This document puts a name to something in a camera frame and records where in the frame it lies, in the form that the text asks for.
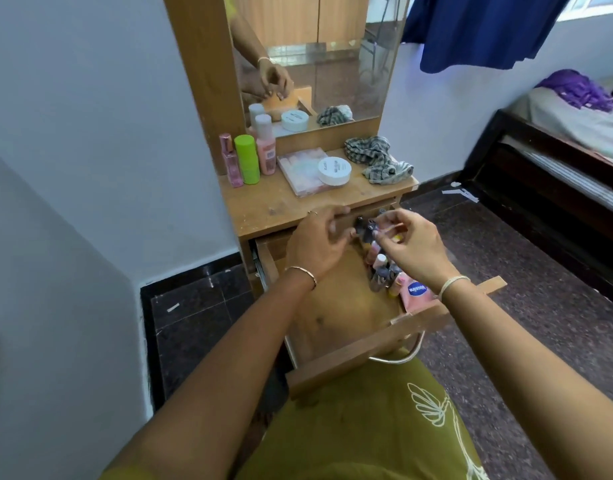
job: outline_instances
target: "white jar lid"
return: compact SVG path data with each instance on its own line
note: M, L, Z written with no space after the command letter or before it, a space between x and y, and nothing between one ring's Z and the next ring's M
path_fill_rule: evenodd
M287 131L306 131L309 126L309 115L299 109L291 109L282 113L282 127Z
M344 185L351 177L351 164L343 158L323 158L318 162L318 177L323 184Z

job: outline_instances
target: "green bottle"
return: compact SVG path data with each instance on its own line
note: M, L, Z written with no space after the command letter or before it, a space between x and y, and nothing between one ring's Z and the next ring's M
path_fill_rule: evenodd
M249 134L241 134L233 140L235 151L240 161L242 178L247 185L254 185L260 181L260 164L258 163L258 153L255 148L255 140Z

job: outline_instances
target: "bracelet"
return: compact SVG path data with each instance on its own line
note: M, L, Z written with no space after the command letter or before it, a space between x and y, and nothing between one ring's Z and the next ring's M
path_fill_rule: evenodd
M287 269L291 269L291 268L299 269L300 271L304 271L306 274L311 276L311 279L313 280L312 289L316 289L316 286L318 286L318 280L316 280L316 277L313 275L313 273L311 273L311 271L309 271L308 269L304 269L303 267L300 267L300 266L288 266L284 269L284 271L286 271Z
M258 57L258 63L256 64L256 67L257 67L258 69L260 68L260 61L261 61L262 59L267 59L267 60L268 60L268 61L269 61L271 64L273 63L273 61L272 61L272 60L271 60L269 57L266 57L265 55L263 55L262 57Z
M453 283L455 283L458 280L469 280L468 276L465 276L464 274L461 274L459 276L453 276L453 278L449 278L443 285L442 285L442 289L440 290L440 293L438 293L438 299L440 300L440 303L442 302L442 294L447 290L448 287L450 287Z

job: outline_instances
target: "drawer handle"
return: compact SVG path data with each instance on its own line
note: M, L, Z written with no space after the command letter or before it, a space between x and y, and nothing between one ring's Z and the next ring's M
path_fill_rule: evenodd
M424 332L421 331L418 334L418 339L415 340L415 347L414 347L414 349L409 353L409 355L407 355L404 358L401 358L401 359L398 359L398 360L389 360L389 359L383 359L383 358L380 358L380 357L369 357L369 360L374 360L375 362L390 363L390 364L393 364L393 365L400 365L401 363L407 363L413 357L418 355L418 352L420 351L420 347L423 346L423 338L424 338Z

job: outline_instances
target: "reflected hand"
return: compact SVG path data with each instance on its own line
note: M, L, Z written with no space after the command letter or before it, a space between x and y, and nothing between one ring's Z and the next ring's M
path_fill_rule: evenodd
M391 259L413 279L439 293L442 285L460 273L447 257L436 226L410 210L389 210L376 219L376 241ZM407 232L401 243L391 237Z
M337 214L348 214L349 207L330 205L309 212L297 226L286 245L286 266L309 270L316 280L324 278L343 256L344 248L355 236L355 229L345 229L341 237L331 242L329 231Z
M267 97L273 95L271 84L278 86L278 97L280 100L287 97L293 91L293 80L283 66L274 64L269 59L260 59L258 70Z

